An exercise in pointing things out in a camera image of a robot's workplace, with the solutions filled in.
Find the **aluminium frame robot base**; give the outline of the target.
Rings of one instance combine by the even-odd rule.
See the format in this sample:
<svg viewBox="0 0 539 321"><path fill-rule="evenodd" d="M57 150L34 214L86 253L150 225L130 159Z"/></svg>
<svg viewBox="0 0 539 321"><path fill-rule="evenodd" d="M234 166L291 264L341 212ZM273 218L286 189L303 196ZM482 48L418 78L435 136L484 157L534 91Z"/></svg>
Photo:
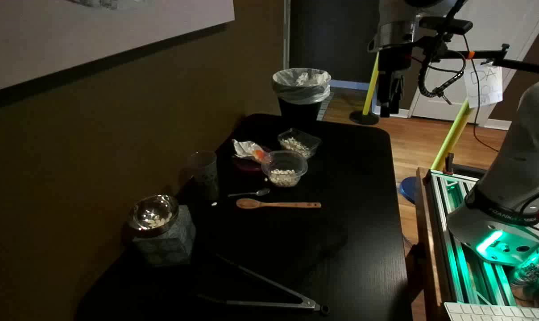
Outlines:
<svg viewBox="0 0 539 321"><path fill-rule="evenodd" d="M512 268L507 264L509 259L528 257L539 246L539 223L525 226L523 234L514 237L493 228L484 241L491 260L482 259L478 250L471 250L450 232L448 216L473 185L473 177L450 177L439 171L428 171L421 180L419 207L430 251L432 305L443 321L450 321L446 301L539 309L539 291L534 298L523 298L510 284Z"/></svg>

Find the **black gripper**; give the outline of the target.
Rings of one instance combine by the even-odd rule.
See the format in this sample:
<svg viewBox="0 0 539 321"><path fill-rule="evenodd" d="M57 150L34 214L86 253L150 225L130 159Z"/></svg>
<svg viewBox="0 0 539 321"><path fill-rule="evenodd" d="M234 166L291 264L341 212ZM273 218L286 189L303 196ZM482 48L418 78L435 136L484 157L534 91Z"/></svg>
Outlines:
<svg viewBox="0 0 539 321"><path fill-rule="evenodd" d="M389 118L400 111L405 71L410 68L412 48L389 48L378 61L378 103L380 116Z"/></svg>

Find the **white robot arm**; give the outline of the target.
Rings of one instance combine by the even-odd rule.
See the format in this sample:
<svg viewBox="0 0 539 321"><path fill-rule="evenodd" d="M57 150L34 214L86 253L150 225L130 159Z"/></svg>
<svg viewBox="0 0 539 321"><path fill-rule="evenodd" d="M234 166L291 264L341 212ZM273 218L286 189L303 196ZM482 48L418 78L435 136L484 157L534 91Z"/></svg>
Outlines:
<svg viewBox="0 0 539 321"><path fill-rule="evenodd" d="M444 87L428 91L423 84L432 61L444 59L452 36L466 36L473 23L455 14L466 0L380 0L373 52L391 54L405 70L405 54L419 46L425 54L418 89L441 96ZM505 141L487 173L466 194L446 221L448 230L487 262L518 266L539 248L539 82L521 100Z"/></svg>

